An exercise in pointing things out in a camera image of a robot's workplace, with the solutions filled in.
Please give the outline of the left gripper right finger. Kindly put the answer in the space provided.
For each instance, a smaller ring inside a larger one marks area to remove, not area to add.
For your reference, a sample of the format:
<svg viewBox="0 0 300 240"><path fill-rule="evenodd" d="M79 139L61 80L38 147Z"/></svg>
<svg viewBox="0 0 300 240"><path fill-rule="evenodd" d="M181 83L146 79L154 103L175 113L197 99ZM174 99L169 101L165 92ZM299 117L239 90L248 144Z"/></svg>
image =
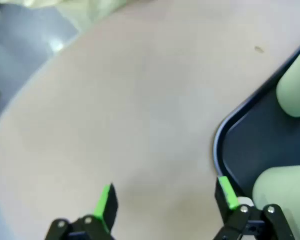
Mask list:
<svg viewBox="0 0 300 240"><path fill-rule="evenodd" d="M255 240L295 240L279 205L268 204L260 210L240 203L227 176L217 177L214 197L223 227L213 240L241 240L244 236Z"/></svg>

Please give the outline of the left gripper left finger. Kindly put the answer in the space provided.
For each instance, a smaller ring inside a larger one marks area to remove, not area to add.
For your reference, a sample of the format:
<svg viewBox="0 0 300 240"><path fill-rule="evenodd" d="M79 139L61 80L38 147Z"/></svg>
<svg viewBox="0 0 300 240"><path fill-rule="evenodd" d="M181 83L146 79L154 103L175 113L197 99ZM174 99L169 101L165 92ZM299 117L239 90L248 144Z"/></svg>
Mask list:
<svg viewBox="0 0 300 240"><path fill-rule="evenodd" d="M44 240L116 240L111 231L118 212L115 186L107 184L100 195L94 213L74 222L65 218L52 221Z"/></svg>

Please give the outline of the pale green cup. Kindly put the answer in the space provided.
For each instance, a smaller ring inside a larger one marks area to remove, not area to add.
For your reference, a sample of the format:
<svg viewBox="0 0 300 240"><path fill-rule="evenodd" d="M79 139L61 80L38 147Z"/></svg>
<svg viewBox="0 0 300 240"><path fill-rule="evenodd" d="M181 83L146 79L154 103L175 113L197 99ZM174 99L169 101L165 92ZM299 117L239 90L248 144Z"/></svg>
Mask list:
<svg viewBox="0 0 300 240"><path fill-rule="evenodd" d="M271 167L256 180L252 199L259 209L281 207L296 240L300 240L300 165Z"/></svg>
<svg viewBox="0 0 300 240"><path fill-rule="evenodd" d="M279 80L276 97L285 113L300 117L300 54Z"/></svg>

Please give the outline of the dark plastic tray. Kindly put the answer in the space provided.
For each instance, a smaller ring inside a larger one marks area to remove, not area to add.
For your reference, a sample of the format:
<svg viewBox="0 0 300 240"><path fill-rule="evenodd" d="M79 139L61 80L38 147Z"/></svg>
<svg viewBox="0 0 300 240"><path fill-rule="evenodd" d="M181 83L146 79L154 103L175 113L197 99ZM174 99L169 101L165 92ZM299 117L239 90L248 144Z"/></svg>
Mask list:
<svg viewBox="0 0 300 240"><path fill-rule="evenodd" d="M265 170L300 165L300 117L287 115L276 97L279 80L299 55L300 46L216 131L215 169L241 196L252 197Z"/></svg>

